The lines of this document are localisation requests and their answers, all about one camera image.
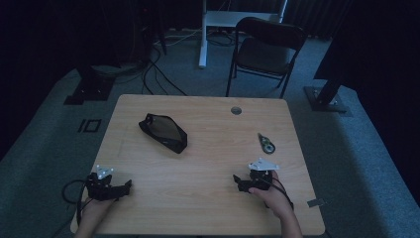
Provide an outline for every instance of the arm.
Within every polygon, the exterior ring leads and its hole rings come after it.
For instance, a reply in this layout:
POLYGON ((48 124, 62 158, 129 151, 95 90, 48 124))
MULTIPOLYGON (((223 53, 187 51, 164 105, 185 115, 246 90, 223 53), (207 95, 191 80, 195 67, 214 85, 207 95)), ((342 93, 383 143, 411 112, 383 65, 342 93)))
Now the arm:
MULTIPOLYGON (((280 182, 277 181, 277 173, 272 172, 272 176, 275 178, 273 180, 273 184, 283 188, 280 182)), ((271 208, 274 215, 280 219, 282 237, 302 237, 302 231, 300 230, 296 215, 294 214, 287 198, 280 191, 271 186, 269 190, 260 190, 255 187, 251 187, 249 192, 261 198, 265 204, 271 208)))
POLYGON ((86 199, 88 204, 83 208, 82 219, 74 238, 93 237, 97 226, 107 214, 109 207, 114 203, 114 200, 98 201, 90 199, 86 199))

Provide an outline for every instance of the black folding chair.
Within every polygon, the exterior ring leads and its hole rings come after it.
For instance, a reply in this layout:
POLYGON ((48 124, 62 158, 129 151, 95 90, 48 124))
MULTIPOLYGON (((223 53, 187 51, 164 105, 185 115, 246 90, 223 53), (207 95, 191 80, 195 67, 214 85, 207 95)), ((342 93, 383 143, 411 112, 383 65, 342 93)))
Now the black folding chair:
POLYGON ((243 71, 279 80, 277 88, 284 82, 280 93, 283 97, 297 55, 307 35, 296 26, 275 23, 255 17, 242 19, 235 29, 236 44, 232 56, 226 96, 229 96, 232 74, 243 71), (246 38, 241 46, 239 34, 246 38))

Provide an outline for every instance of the table hole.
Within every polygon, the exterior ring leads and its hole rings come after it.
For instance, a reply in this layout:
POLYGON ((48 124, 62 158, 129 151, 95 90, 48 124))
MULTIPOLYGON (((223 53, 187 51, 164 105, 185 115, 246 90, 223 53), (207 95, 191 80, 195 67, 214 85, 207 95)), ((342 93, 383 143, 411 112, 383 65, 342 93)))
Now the table hole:
POLYGON ((231 112, 235 115, 239 115, 242 113, 241 107, 234 106, 231 108, 231 112))

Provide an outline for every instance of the wooden table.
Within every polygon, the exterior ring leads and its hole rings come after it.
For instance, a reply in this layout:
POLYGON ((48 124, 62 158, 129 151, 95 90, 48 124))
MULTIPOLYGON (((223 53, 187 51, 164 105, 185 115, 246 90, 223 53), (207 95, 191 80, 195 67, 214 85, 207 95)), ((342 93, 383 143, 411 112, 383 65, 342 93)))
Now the wooden table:
MULTIPOLYGON (((122 95, 95 165, 113 168, 113 185, 132 179, 98 228, 104 234, 278 235, 280 223, 257 197, 239 192, 259 157, 280 165, 279 178, 305 235, 324 233, 287 104, 280 99, 122 95), (234 115, 231 108, 242 109, 234 115), (147 113, 171 117, 187 134, 176 154, 139 127, 147 113), (276 146, 263 152, 258 133, 276 146)), ((77 225, 74 220, 71 230, 77 225)))

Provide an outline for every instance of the table leg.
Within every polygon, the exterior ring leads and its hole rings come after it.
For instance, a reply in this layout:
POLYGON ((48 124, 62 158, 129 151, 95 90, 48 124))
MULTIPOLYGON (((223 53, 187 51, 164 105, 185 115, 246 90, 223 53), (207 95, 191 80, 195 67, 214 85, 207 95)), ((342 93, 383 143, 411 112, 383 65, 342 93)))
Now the table leg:
POLYGON ((278 12, 278 22, 279 23, 283 22, 284 11, 286 10, 286 6, 287 6, 287 0, 281 1, 280 11, 278 12))
POLYGON ((200 62, 198 66, 200 68, 206 67, 207 62, 207 0, 203 0, 203 20, 202 20, 202 37, 201 37, 201 50, 200 50, 200 62))

